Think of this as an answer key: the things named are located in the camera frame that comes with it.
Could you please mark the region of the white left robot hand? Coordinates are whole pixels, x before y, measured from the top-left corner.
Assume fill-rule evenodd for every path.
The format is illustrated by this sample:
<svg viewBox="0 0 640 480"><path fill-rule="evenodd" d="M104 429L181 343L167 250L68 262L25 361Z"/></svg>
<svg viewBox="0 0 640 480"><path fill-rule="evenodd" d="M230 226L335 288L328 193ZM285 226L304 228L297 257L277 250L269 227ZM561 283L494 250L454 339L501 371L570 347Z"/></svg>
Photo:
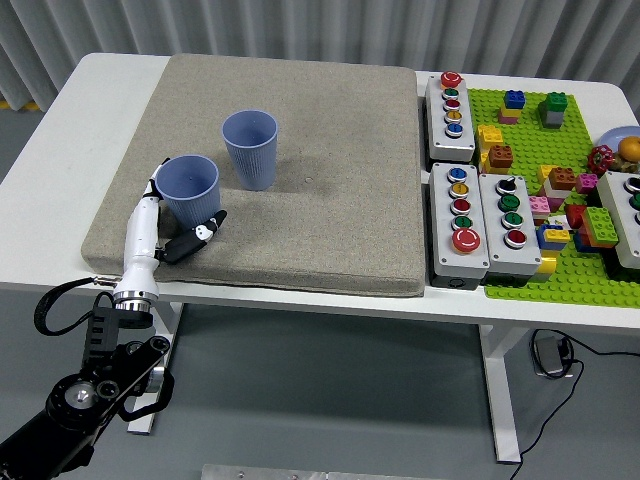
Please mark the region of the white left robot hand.
<svg viewBox="0 0 640 480"><path fill-rule="evenodd" d="M148 312L159 298L158 265L176 264L212 240L227 216L218 181L217 165L201 155L167 158L155 169L128 220L123 276L113 292L116 308ZM165 246L159 243L162 202L183 228Z"/></svg>

